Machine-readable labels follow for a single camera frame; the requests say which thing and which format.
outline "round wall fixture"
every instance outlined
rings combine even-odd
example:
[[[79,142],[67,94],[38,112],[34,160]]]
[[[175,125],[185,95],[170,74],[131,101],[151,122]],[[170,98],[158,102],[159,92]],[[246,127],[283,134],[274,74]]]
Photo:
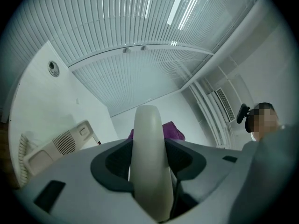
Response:
[[[59,76],[59,67],[56,64],[56,62],[54,61],[49,61],[48,62],[48,70],[50,72],[50,74],[54,77],[58,77]]]

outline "heater grille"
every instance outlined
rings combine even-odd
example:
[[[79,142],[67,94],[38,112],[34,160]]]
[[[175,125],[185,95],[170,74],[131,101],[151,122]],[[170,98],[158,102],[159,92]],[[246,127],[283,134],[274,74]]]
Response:
[[[226,114],[228,115],[229,121],[230,122],[234,121],[235,120],[234,112],[233,112],[232,107],[230,106],[230,103],[229,103],[228,99],[226,98],[226,95],[224,94],[223,90],[221,88],[219,88],[215,92],[216,92],[219,100],[221,101]]]
[[[62,155],[75,152],[76,144],[75,140],[71,136],[70,131],[65,131],[58,137],[54,138],[52,141]]]

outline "ceiling light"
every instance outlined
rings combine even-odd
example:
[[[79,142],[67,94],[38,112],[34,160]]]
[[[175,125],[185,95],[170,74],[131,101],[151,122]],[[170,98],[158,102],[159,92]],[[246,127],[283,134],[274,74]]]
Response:
[[[183,18],[182,18],[182,20],[181,20],[181,22],[180,22],[180,24],[178,26],[178,28],[180,30],[182,30],[182,28],[184,27],[185,23],[188,21],[188,18],[190,16],[191,12],[193,11],[193,8],[195,7],[196,3],[197,3],[197,0],[190,0],[190,2],[188,4],[188,7],[187,7],[187,9],[186,9],[186,11],[184,13],[184,16],[183,16]]]
[[[146,6],[145,18],[148,17],[149,8],[150,8],[150,0],[148,0],[148,4]]]
[[[179,6],[180,2],[181,2],[181,0],[174,0],[174,3],[172,5],[172,8],[171,8],[168,20],[167,20],[167,24],[169,24],[169,25],[172,24],[173,18],[176,15],[176,12],[178,10],[178,6]]]

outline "person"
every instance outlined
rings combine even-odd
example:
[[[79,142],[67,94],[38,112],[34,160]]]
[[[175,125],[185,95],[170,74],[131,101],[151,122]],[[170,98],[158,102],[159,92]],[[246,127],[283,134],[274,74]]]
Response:
[[[270,103],[259,103],[249,113],[245,122],[245,129],[251,133],[253,140],[259,141],[268,133],[283,128],[278,115]]]

